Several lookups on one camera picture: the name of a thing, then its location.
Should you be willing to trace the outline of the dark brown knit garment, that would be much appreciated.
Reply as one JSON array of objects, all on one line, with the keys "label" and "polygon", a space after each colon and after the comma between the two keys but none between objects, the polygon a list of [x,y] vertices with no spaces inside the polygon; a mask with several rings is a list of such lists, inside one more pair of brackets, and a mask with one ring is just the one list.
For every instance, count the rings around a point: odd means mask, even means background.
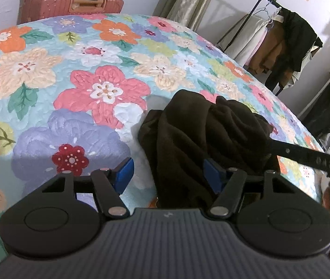
[{"label": "dark brown knit garment", "polygon": [[269,153],[273,127],[236,100],[179,90],[163,110],[150,110],[138,142],[151,167],[162,209],[208,209],[216,194],[203,174],[210,158],[223,169],[238,168],[261,176],[279,171]]}]

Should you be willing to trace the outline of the black clothes rack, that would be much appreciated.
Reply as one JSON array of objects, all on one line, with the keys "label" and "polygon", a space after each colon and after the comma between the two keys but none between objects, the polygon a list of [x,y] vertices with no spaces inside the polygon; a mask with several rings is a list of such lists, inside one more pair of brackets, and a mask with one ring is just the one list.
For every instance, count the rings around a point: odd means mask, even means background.
[{"label": "black clothes rack", "polygon": [[280,94],[284,80],[292,71],[276,76],[275,70],[287,52],[284,36],[284,18],[276,0],[258,0],[252,10],[237,21],[217,41],[223,51],[252,75],[269,73],[265,85]]}]

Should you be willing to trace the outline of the floral quilted bedspread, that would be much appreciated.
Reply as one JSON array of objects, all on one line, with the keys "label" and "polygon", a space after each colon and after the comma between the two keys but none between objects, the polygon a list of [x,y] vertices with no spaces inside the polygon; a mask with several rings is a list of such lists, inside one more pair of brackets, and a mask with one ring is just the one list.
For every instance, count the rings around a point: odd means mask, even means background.
[{"label": "floral quilted bedspread", "polygon": [[[264,116],[272,138],[320,145],[278,97],[217,47],[174,21],[68,15],[0,31],[0,217],[62,171],[86,175],[127,156],[122,199],[148,207],[155,186],[137,130],[178,90],[237,100]],[[7,253],[0,239],[0,261]]]}]

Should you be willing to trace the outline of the brown hanging garment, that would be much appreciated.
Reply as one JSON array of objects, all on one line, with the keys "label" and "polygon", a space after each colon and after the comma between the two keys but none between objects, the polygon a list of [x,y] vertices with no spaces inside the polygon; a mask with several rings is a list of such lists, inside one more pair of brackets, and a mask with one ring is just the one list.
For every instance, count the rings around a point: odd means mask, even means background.
[{"label": "brown hanging garment", "polygon": [[262,44],[248,63],[248,72],[253,76],[271,71],[277,58],[285,53],[284,28],[282,23],[274,21]]}]

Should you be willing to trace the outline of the white hanging garment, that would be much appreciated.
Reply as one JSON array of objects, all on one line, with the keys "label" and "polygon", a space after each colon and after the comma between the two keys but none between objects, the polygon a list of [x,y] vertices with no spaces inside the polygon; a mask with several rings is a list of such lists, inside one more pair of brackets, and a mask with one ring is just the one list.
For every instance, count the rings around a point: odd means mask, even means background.
[{"label": "white hanging garment", "polygon": [[219,48],[241,66],[247,65],[254,53],[256,53],[269,31],[268,25],[271,23],[270,20],[252,15],[232,44],[227,47],[235,34],[237,34],[246,17],[248,17],[247,14],[233,25],[227,31],[227,35],[219,42]]}]

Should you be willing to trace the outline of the black hanging jacket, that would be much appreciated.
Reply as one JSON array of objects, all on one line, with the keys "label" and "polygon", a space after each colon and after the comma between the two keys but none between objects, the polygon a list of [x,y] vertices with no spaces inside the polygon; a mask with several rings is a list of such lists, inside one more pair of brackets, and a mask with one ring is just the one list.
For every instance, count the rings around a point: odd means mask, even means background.
[{"label": "black hanging jacket", "polygon": [[293,86],[315,53],[323,47],[314,29],[298,13],[282,8],[279,15],[283,39],[276,47],[279,52],[274,53],[276,59],[265,82],[271,91],[277,86],[281,90]]}]

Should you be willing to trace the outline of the pink hard-shell suitcase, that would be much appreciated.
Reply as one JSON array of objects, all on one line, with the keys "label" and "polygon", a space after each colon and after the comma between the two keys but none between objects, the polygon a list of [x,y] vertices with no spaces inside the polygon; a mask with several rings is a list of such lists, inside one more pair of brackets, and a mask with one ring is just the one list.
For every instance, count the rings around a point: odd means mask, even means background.
[{"label": "pink hard-shell suitcase", "polygon": [[63,15],[90,17],[120,13],[123,0],[20,0],[17,23],[28,23]]}]

